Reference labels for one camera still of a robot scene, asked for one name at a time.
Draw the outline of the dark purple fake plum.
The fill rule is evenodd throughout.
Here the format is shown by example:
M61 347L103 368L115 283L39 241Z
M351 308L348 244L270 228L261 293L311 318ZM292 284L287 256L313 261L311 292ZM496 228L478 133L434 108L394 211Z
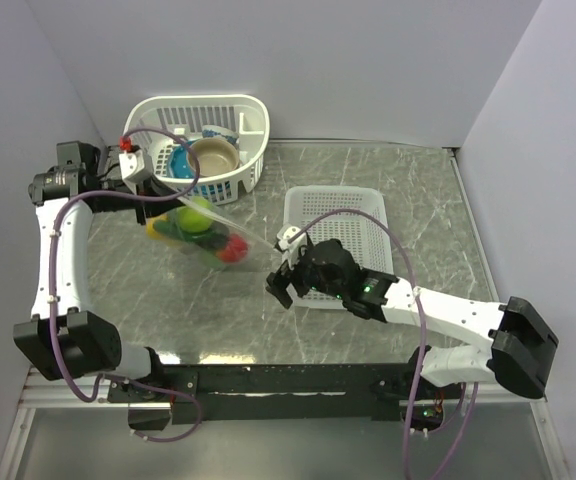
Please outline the dark purple fake plum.
M203 237L200 244L201 246L210 251L219 251L225 248L229 243L229 234L221 232L210 232L207 236Z

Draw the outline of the clear polka dot zip bag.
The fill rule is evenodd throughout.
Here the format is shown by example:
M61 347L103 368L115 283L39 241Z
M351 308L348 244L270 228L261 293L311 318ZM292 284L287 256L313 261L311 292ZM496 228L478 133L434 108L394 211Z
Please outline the clear polka dot zip bag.
M214 270L261 272L281 259L273 244L200 196L144 205L149 238Z

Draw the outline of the green fake apple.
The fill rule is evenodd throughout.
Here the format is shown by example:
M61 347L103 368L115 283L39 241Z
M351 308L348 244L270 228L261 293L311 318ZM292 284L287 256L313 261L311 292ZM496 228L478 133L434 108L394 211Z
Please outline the green fake apple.
M173 215L173 219L179 230L189 234L207 231L214 222L211 217L187 205L178 208Z

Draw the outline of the green fake bell pepper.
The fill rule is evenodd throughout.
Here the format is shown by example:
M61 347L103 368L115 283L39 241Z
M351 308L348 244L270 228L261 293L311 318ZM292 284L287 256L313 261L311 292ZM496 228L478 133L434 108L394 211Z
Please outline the green fake bell pepper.
M225 263L221 262L217 258L216 256L217 251L210 251L204 249L201 246L200 242L202 238L207 236L210 232L221 232L230 234L230 231L227 227L221 224L214 223L207 231L196 234L189 234L179 230L176 224L174 224L173 222L164 220L162 218L157 218L155 228L157 229L158 232L167 237L167 239L162 242L164 242L171 248L179 250L182 254L192 255L196 257L199 261L201 261L203 264L211 268L222 268L225 266Z

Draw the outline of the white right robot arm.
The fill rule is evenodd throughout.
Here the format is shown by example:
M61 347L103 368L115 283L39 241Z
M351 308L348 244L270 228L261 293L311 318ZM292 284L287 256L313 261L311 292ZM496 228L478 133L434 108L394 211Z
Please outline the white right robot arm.
M407 390L428 398L457 383L496 383L517 396L544 397L559 340L531 302L464 299L411 285L393 274L360 266L337 239L312 243L306 235L275 244L282 255L266 289L284 308L309 293L340 301L365 320L425 328L460 341L426 349L405 375Z

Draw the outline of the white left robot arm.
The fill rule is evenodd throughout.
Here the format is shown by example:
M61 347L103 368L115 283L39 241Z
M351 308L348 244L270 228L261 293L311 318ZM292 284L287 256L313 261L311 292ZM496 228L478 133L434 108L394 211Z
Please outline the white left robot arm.
M93 311L88 286L88 237L94 215L133 210L139 223L163 210L134 198L124 182L102 179L99 148L60 143L57 163L28 187L40 233L40 266L28 321L13 328L13 341L48 381L63 380L91 403L109 379L127 395L152 402L169 386L156 351L123 341L117 327ZM91 377L91 393L75 382Z

